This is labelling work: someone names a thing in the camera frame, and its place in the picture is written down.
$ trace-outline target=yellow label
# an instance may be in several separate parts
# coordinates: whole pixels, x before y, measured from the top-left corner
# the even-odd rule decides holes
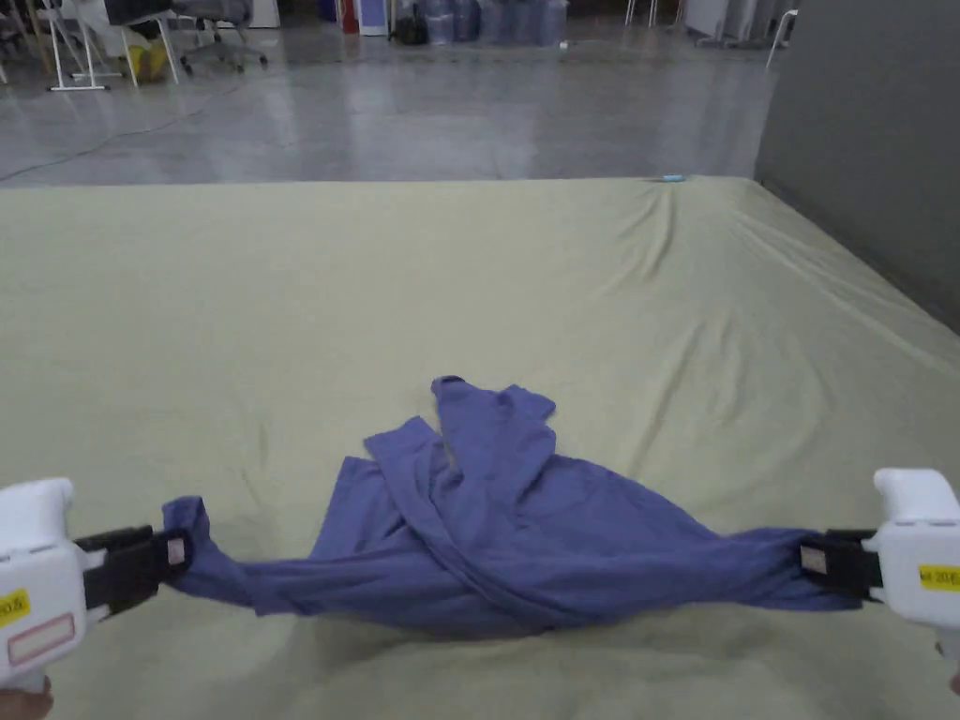
[[[925,590],[960,592],[960,567],[921,565],[920,584]]]
[[[0,628],[22,620],[29,614],[30,595],[26,589],[15,590],[5,597],[0,597]]]

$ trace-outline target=gray floor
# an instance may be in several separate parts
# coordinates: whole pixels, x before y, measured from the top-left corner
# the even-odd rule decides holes
[[[0,185],[750,176],[776,72],[763,53],[571,22],[566,50],[392,47],[260,31],[267,70],[139,91],[0,86]]]

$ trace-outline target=gray panel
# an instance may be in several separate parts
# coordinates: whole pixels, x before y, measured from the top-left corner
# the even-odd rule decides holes
[[[720,37],[730,0],[687,0],[684,24],[689,30]]]
[[[960,3],[807,0],[756,178],[960,327]]]

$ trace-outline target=wrinkled fabric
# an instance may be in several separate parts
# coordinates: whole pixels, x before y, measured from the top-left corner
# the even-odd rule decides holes
[[[443,435],[423,419],[348,457],[324,527],[302,560],[239,563],[210,536],[203,501],[164,507],[195,559],[175,587],[258,614],[347,612],[476,635],[609,623],[687,603],[793,611],[859,607],[809,583],[809,531],[719,536],[637,482],[558,455],[554,403],[433,383]]]

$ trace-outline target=black bag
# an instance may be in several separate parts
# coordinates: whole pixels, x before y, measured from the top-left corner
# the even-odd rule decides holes
[[[420,15],[420,8],[414,3],[411,17],[401,17],[396,22],[394,36],[403,45],[425,45],[427,41],[426,20]]]

